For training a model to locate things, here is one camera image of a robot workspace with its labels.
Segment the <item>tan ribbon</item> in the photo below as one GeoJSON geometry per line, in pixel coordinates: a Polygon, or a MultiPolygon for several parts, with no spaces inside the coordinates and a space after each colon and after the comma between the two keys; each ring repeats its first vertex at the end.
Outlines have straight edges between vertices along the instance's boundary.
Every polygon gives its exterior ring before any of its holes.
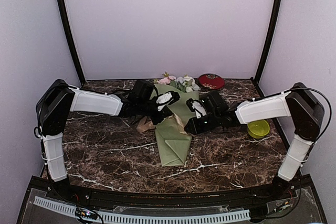
{"type": "MultiPolygon", "coordinates": [[[[139,123],[136,127],[136,130],[139,133],[143,133],[145,131],[155,129],[155,125],[152,123],[152,121],[151,120],[147,121],[147,119],[148,119],[148,117],[145,116],[144,118],[142,118],[139,121],[139,123]]],[[[179,133],[187,135],[186,131],[184,130],[185,125],[183,124],[182,119],[177,114],[174,113],[172,116],[169,116],[166,119],[174,119],[174,121],[178,124],[177,128],[178,128],[179,133]]]]}

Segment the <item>green and pink wrapping paper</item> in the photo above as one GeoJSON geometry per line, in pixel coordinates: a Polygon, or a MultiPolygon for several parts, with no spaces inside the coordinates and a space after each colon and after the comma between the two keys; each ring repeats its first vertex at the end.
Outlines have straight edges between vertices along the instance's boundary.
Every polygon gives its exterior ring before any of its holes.
{"type": "Polygon", "coordinates": [[[192,136],[184,131],[189,119],[196,114],[188,108],[188,99],[199,99],[199,92],[182,92],[175,87],[156,84],[159,94],[168,91],[175,91],[180,95],[180,99],[166,107],[173,112],[172,116],[165,118],[155,126],[155,137],[158,145],[161,165],[165,166],[184,166],[188,156],[192,136]]]}

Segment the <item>pink rose fake flower stem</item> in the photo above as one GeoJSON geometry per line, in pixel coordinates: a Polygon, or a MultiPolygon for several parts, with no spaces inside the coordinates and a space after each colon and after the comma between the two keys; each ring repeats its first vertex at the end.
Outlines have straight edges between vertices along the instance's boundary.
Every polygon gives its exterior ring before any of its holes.
{"type": "Polygon", "coordinates": [[[163,78],[159,79],[155,79],[154,80],[154,84],[162,84],[162,85],[169,85],[172,81],[176,81],[177,78],[176,76],[170,75],[168,72],[164,72],[162,74],[163,78]]]}

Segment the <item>white fake flower stem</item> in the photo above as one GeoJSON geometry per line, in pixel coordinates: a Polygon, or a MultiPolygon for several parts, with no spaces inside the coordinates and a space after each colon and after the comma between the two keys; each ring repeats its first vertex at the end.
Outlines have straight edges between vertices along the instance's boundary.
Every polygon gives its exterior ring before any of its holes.
{"type": "Polygon", "coordinates": [[[176,79],[177,88],[182,92],[194,92],[199,91],[200,87],[196,84],[196,81],[193,77],[184,75],[176,79]]]}

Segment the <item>lime green plastic bowl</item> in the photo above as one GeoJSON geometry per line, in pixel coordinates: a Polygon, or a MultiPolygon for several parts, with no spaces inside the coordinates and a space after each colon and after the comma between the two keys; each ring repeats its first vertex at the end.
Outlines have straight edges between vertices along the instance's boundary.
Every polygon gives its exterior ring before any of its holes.
{"type": "Polygon", "coordinates": [[[247,124],[247,132],[252,138],[260,139],[270,132],[270,126],[266,120],[253,121],[247,124]]]}

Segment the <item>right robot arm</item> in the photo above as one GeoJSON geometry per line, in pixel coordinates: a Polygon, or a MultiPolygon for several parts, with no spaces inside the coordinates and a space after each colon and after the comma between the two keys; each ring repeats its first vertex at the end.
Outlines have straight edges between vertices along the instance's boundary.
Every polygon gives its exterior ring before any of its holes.
{"type": "Polygon", "coordinates": [[[278,124],[281,118],[290,118],[294,129],[293,139],[278,169],[276,176],[279,180],[268,187],[269,197],[278,200],[287,193],[287,182],[308,160],[316,142],[330,125],[331,119],[327,123],[323,121],[325,109],[317,95],[326,98],[321,91],[297,82],[285,91],[228,104],[214,90],[198,100],[187,100],[188,108],[196,116],[188,120],[184,130],[197,135],[217,127],[236,127],[268,119],[278,124]]]}

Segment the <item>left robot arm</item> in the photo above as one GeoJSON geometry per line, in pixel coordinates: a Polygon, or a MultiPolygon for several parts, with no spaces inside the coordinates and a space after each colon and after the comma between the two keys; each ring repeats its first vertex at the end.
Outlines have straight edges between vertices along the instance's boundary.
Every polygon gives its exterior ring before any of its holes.
{"type": "Polygon", "coordinates": [[[141,115],[157,125],[173,114],[168,106],[179,98],[175,91],[159,93],[154,84],[145,80],[136,81],[131,89],[107,93],[70,86],[57,79],[37,102],[34,128],[35,137],[41,141],[47,173],[56,182],[54,193],[63,201],[74,197],[74,189],[63,181],[68,178],[62,139],[69,113],[88,112],[119,118],[141,115]]]}

